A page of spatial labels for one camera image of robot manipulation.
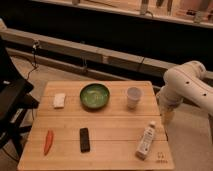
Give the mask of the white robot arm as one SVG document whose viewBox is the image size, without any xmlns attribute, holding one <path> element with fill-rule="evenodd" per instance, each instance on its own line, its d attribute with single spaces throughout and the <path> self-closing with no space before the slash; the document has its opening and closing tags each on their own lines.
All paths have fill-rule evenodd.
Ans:
<svg viewBox="0 0 213 171">
<path fill-rule="evenodd" d="M 206 68 L 199 61 L 190 61 L 168 69 L 163 76 L 165 85 L 157 93 L 162 123 L 169 124 L 173 110 L 188 99 L 213 118 L 213 87 L 203 81 Z"/>
</svg>

